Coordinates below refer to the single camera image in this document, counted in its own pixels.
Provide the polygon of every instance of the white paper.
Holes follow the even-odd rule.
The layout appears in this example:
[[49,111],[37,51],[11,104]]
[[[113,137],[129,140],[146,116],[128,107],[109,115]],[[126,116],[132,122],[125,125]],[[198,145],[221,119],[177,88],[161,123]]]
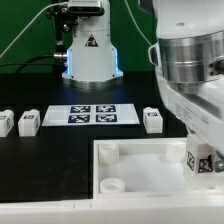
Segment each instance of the white paper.
[[117,124],[139,124],[133,104],[49,106],[42,126]]

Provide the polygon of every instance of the black tabletop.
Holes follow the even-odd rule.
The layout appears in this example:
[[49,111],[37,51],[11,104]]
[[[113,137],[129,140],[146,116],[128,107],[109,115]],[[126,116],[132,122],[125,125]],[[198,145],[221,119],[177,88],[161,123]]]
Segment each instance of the black tabletop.
[[[36,137],[19,137],[22,113],[37,109],[41,121],[49,105],[135,105],[140,125],[41,127]],[[143,109],[158,108],[164,119],[161,135],[148,135]],[[97,91],[65,86],[53,74],[0,76],[0,111],[11,109],[15,126],[0,138],[0,203],[92,198],[93,141],[184,137],[186,129],[165,109],[153,72],[125,74],[122,84]]]

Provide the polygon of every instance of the blue light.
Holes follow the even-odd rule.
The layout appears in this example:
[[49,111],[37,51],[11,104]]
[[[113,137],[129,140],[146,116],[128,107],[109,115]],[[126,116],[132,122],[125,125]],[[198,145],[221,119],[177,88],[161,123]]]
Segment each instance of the blue light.
[[67,50],[67,75],[70,75],[70,51]]
[[115,60],[116,60],[116,62],[115,62],[115,64],[116,64],[116,73],[120,74],[120,73],[122,73],[122,71],[118,68],[118,53],[117,53],[117,49],[115,50]]

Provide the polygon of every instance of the green background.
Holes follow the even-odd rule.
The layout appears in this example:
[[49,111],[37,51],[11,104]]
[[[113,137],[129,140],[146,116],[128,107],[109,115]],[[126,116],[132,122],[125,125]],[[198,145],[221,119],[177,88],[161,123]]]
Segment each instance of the green background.
[[[119,68],[122,71],[152,71],[148,60],[148,43],[136,30],[123,0],[111,0],[111,41],[119,52]],[[155,20],[138,8],[138,0],[128,0],[132,13],[145,36],[155,43]],[[7,0],[0,7],[0,52],[2,52],[30,20],[51,0]],[[71,33],[64,34],[66,47],[72,41]],[[43,14],[0,59],[5,63],[24,63],[27,60],[55,52],[53,20]],[[38,63],[51,63],[45,59]],[[1,73],[11,73],[18,66],[0,67]],[[51,66],[29,66],[24,72],[51,72]]]

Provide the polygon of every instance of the warning label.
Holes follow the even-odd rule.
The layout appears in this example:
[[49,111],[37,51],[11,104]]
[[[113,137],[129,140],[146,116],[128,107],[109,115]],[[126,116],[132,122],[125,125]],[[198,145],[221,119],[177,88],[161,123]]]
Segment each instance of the warning label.
[[86,47],[98,47],[98,44],[97,44],[97,42],[96,42],[96,40],[95,40],[93,35],[91,35],[89,37],[89,40],[87,41],[85,46]]

